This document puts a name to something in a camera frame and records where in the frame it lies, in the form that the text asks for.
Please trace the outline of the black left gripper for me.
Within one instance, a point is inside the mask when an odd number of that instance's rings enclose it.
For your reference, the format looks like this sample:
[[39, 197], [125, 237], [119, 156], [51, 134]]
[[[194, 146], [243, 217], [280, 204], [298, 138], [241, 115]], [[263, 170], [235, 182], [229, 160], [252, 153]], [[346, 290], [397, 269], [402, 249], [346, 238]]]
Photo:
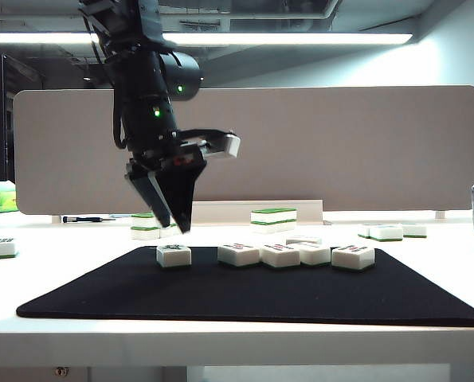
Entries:
[[128, 138], [127, 148], [127, 181], [163, 228], [170, 226], [172, 215], [180, 231], [189, 232], [195, 182], [207, 164], [201, 149], [177, 138]]

